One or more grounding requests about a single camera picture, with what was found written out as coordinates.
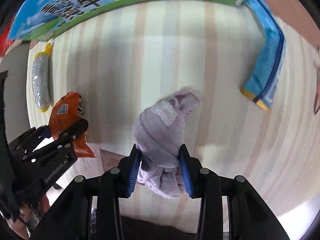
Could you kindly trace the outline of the person hand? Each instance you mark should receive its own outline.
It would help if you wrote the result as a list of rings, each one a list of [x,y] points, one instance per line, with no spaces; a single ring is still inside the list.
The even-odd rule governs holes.
[[[44,215],[49,210],[49,208],[49,200],[47,198],[47,195],[45,194],[39,202],[39,210]],[[19,237],[21,237],[22,239],[29,239],[27,227],[24,223],[22,223],[22,221],[28,223],[31,218],[32,214],[30,207],[26,204],[23,204],[20,207],[20,220],[17,219],[15,222],[13,222],[12,219],[7,219],[7,224],[11,228],[11,230],[13,230]]]

